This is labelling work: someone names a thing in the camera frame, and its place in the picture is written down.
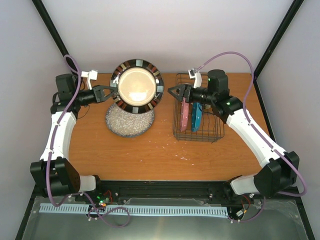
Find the black rimmed cream plate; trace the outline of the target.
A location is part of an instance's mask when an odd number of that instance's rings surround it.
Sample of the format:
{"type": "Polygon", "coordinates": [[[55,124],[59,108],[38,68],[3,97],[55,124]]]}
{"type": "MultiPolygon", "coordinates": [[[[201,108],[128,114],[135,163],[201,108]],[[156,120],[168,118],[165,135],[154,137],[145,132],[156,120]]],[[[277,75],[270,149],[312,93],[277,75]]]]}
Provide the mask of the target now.
{"type": "Polygon", "coordinates": [[[130,114],[153,111],[164,96],[165,82],[158,68],[144,59],[130,59],[112,73],[111,87],[117,88],[113,102],[130,114]]]}

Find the teal blue plate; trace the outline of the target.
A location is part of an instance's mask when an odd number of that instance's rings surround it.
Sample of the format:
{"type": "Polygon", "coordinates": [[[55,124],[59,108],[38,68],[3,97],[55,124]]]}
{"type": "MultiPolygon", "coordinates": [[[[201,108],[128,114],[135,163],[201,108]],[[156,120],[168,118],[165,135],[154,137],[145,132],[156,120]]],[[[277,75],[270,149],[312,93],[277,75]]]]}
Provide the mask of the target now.
{"type": "Polygon", "coordinates": [[[194,102],[192,104],[192,114],[191,114],[191,131],[197,132],[201,125],[202,120],[202,106],[199,102],[194,102]]]}

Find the pink polka dot plate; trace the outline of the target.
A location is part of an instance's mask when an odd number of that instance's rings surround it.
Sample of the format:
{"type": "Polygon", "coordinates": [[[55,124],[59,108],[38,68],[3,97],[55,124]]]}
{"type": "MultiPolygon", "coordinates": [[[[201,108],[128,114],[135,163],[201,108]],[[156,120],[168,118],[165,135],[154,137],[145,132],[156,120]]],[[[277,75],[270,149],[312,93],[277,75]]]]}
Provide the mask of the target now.
{"type": "Polygon", "coordinates": [[[188,119],[189,119],[189,103],[186,99],[183,98],[181,102],[181,111],[180,111],[180,131],[183,132],[187,129],[188,119]]]}

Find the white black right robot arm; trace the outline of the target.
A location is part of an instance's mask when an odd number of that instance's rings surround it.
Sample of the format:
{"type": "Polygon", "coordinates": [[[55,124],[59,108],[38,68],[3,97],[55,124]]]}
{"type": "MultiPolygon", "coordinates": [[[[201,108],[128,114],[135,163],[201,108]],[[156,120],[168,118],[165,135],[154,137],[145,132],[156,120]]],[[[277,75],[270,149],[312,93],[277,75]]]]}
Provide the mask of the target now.
{"type": "MultiPolygon", "coordinates": [[[[223,70],[208,72],[207,87],[202,86],[202,75],[197,69],[190,69],[188,75],[193,83],[167,90],[182,104],[181,125],[188,122],[189,106],[197,109],[199,105],[209,105],[213,115],[241,137],[261,166],[255,175],[232,180],[232,191],[237,195],[259,193],[266,198],[277,193],[286,195],[287,187],[301,177],[298,155],[272,141],[254,121],[245,102],[230,95],[229,79],[223,70]]],[[[122,112],[141,118],[154,110],[165,91],[161,76],[142,67],[118,71],[109,85],[92,89],[98,103],[112,98],[122,112]]]]}

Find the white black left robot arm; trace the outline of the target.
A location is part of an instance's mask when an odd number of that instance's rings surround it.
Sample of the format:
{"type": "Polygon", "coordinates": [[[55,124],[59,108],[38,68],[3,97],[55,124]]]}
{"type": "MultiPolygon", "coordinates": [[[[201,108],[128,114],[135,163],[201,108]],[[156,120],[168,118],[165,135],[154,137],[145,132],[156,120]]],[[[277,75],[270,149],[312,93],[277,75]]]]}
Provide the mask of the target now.
{"type": "Polygon", "coordinates": [[[30,173],[45,198],[49,196],[48,192],[52,197],[86,192],[96,202],[103,198],[104,188],[99,185],[97,175],[80,175],[70,163],[71,136],[81,107],[105,102],[117,89],[105,85],[92,86],[91,81],[98,78],[95,70],[83,71],[80,77],[86,79],[85,90],[79,88],[81,81],[71,73],[55,78],[57,92],[52,97],[48,141],[40,160],[31,163],[30,173]]]}

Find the speckled large stoneware plate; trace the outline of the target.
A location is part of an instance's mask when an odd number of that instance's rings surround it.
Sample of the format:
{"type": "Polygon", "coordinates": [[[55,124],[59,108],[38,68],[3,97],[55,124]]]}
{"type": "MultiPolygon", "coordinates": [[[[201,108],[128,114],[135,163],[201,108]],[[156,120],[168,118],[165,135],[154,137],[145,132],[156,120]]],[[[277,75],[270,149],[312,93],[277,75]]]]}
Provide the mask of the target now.
{"type": "Polygon", "coordinates": [[[133,114],[112,104],[105,115],[107,128],[114,134],[124,138],[134,138],[145,133],[155,120],[155,111],[133,114]]]}

